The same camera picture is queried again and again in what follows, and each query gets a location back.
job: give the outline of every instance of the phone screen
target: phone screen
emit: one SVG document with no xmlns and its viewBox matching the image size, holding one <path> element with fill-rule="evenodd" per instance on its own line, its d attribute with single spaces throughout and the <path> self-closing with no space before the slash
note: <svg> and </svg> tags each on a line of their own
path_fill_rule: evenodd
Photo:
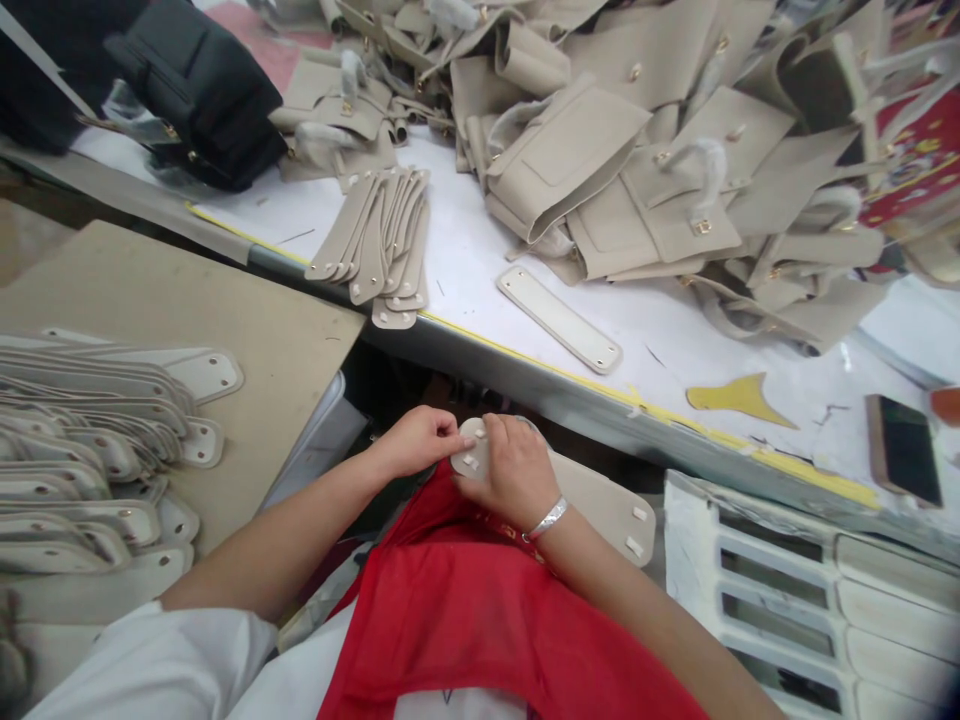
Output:
<svg viewBox="0 0 960 720">
<path fill-rule="evenodd" d="M 930 424 L 919 410 L 880 398 L 887 478 L 897 487 L 942 506 Z"/>
</svg>

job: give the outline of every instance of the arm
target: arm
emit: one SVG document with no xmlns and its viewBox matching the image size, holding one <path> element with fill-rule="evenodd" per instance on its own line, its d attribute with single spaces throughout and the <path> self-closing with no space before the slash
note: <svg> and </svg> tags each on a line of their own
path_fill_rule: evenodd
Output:
<svg viewBox="0 0 960 720">
<path fill-rule="evenodd" d="M 507 416 L 486 415 L 488 481 L 458 477 L 461 492 L 508 519 L 535 528 L 560 498 L 543 437 Z M 703 626 L 618 553 L 570 507 L 537 549 L 575 593 L 652 652 L 715 719 L 782 718 L 783 713 Z"/>
<path fill-rule="evenodd" d="M 404 415 L 369 450 L 258 515 L 163 595 L 164 610 L 237 608 L 276 622 L 327 552 L 395 477 L 468 449 L 456 418 L 426 406 Z"/>
</svg>

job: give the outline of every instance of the red patterned fabric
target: red patterned fabric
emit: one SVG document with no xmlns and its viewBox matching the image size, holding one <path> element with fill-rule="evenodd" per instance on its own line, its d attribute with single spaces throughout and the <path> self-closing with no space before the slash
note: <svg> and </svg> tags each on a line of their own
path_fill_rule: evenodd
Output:
<svg viewBox="0 0 960 720">
<path fill-rule="evenodd" d="M 548 720 L 706 717 L 451 472 L 441 465 L 342 601 L 357 605 L 317 720 L 389 720 L 401 695 L 466 687 L 513 693 Z"/>
</svg>

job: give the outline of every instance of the silver bracelet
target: silver bracelet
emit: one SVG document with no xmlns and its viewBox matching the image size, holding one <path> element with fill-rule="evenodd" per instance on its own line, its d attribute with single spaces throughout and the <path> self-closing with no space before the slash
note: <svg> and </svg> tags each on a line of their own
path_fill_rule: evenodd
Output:
<svg viewBox="0 0 960 720">
<path fill-rule="evenodd" d="M 567 499 L 561 495 L 560 499 L 557 500 L 557 504 L 551 508 L 550 512 L 547 513 L 547 516 L 540 521 L 540 524 L 537 525 L 533 530 L 528 533 L 523 533 L 520 537 L 523 538 L 523 541 L 526 543 L 533 542 L 538 537 L 543 535 L 547 530 L 552 528 L 557 520 L 563 517 L 563 514 L 567 511 Z"/>
</svg>

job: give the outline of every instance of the white sleeve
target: white sleeve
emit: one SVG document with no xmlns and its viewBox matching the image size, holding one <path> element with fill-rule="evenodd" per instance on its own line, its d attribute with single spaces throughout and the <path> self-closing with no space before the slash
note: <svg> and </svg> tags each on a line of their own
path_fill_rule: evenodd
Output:
<svg viewBox="0 0 960 720">
<path fill-rule="evenodd" d="M 242 610 L 164 612 L 147 603 L 109 625 L 29 720 L 223 720 L 276 645 Z"/>
</svg>

